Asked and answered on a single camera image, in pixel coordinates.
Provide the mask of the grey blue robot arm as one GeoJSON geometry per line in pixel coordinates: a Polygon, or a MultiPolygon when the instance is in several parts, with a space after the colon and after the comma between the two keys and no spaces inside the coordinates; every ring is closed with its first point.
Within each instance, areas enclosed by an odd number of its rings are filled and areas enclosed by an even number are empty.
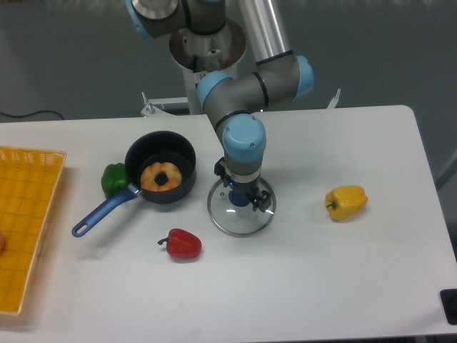
{"type": "Polygon", "coordinates": [[[260,189],[266,135],[253,114],[313,88],[313,69],[293,53],[275,1],[240,1],[243,26],[224,1],[127,1],[142,36],[169,36],[175,62],[190,73],[191,109],[205,113],[224,156],[214,172],[237,206],[265,211],[272,193],[260,189]]]}

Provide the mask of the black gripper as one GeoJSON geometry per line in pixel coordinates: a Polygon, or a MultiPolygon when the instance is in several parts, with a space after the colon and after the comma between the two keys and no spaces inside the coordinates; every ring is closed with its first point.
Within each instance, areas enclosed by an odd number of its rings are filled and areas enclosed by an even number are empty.
{"type": "Polygon", "coordinates": [[[271,193],[258,187],[261,170],[252,174],[240,175],[226,169],[225,159],[219,159],[214,165],[214,174],[220,178],[224,187],[230,187],[239,194],[246,194],[253,210],[265,212],[271,206],[271,193]]]}

